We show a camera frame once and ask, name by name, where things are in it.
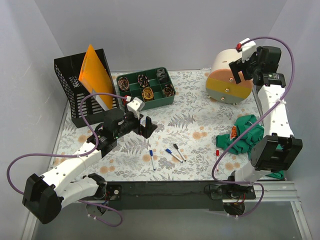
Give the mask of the cream cylindrical drawer box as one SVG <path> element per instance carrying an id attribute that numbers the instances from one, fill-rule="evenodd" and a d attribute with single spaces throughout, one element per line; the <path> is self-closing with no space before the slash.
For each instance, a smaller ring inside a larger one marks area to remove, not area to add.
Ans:
<path id="1" fill-rule="evenodd" d="M 253 89 L 252 80 L 245 80 L 240 72 L 241 82 L 236 83 L 229 63 L 242 57 L 235 49 L 221 51 L 215 58 L 207 77 L 205 88 L 214 100 L 227 104 L 238 104 L 247 99 Z"/>

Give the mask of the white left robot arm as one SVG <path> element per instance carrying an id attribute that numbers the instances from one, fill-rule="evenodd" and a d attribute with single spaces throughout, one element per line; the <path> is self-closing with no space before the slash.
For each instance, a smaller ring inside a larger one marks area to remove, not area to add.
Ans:
<path id="1" fill-rule="evenodd" d="M 94 134 L 76 152 L 75 158 L 43 173 L 32 174 L 24 188 L 22 204 L 42 223 L 55 219 L 62 208 L 86 197 L 101 200 L 106 196 L 105 179 L 92 173 L 80 181 L 74 179 L 92 164 L 100 161 L 117 146 L 117 140 L 130 132 L 148 139 L 157 129 L 150 117 L 141 125 L 141 114 L 135 117 L 131 111 L 119 108 L 108 110 L 102 123 L 96 126 Z"/>

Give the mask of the orange plastic folder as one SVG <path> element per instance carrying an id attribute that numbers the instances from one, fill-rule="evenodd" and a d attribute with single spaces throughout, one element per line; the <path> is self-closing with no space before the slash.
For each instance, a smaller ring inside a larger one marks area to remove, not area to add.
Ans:
<path id="1" fill-rule="evenodd" d="M 91 44 L 84 55 L 78 80 L 90 94 L 115 93 L 112 78 Z"/>

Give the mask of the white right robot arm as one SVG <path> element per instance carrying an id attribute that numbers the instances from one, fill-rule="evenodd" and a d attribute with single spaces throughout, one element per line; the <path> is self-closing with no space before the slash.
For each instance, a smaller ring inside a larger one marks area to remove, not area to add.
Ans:
<path id="1" fill-rule="evenodd" d="M 264 134 L 251 150 L 249 163 L 228 177 L 232 183 L 226 186 L 226 192 L 232 199 L 239 198 L 245 192 L 244 187 L 262 177 L 288 170 L 303 147 L 303 141 L 291 130 L 282 99 L 288 86 L 285 76 L 277 72 L 281 49 L 240 43 L 236 50 L 242 53 L 241 58 L 230 62 L 229 67 L 237 84 L 242 73 L 245 80 L 252 80 L 255 85 Z"/>

